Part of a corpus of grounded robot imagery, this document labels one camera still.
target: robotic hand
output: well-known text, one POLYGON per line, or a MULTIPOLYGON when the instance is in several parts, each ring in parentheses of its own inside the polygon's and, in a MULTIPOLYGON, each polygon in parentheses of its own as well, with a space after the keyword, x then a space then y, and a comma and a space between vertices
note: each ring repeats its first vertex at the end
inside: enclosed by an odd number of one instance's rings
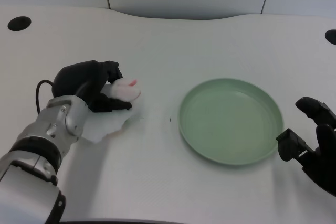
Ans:
POLYGON ((54 98, 0 159, 0 223, 58 223, 65 196, 57 171, 90 113, 129 110, 140 91, 122 78, 118 63, 87 61, 63 68, 52 85, 54 98))
POLYGON ((336 115, 318 100, 303 97, 296 107, 314 120, 319 147, 313 151, 291 129, 277 137, 278 151, 284 161, 296 159, 302 170, 322 189, 336 196, 336 115))

